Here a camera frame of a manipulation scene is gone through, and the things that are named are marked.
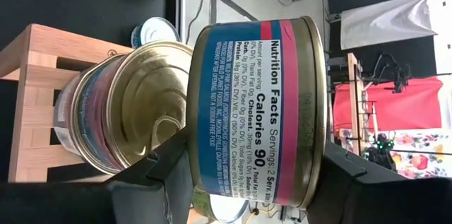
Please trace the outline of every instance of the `red stripe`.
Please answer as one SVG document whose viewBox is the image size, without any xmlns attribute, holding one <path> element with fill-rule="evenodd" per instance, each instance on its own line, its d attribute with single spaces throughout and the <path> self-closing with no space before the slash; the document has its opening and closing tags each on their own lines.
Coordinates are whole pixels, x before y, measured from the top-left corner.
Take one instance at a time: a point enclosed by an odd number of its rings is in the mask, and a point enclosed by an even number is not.
<svg viewBox="0 0 452 224">
<path fill-rule="evenodd" d="M 271 40 L 271 23 L 270 21 L 265 21 L 261 23 L 261 39 Z"/>
</svg>

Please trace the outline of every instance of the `red curtain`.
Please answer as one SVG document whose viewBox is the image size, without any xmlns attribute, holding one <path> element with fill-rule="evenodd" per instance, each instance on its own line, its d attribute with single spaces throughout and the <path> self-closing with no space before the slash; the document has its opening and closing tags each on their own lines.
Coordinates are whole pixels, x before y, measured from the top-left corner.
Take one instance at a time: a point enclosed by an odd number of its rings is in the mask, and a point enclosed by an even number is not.
<svg viewBox="0 0 452 224">
<path fill-rule="evenodd" d="M 367 109 L 371 112 L 371 101 L 375 101 L 379 131 L 441 128 L 438 92 L 442 85 L 437 77 L 431 77 L 409 80 L 409 85 L 402 93 L 384 89 L 392 88 L 393 83 L 371 86 L 367 90 Z M 333 107 L 336 132 L 352 128 L 351 115 L 350 87 L 346 83 L 336 87 Z M 368 127 L 371 131 L 373 126 L 370 118 Z"/>
</svg>

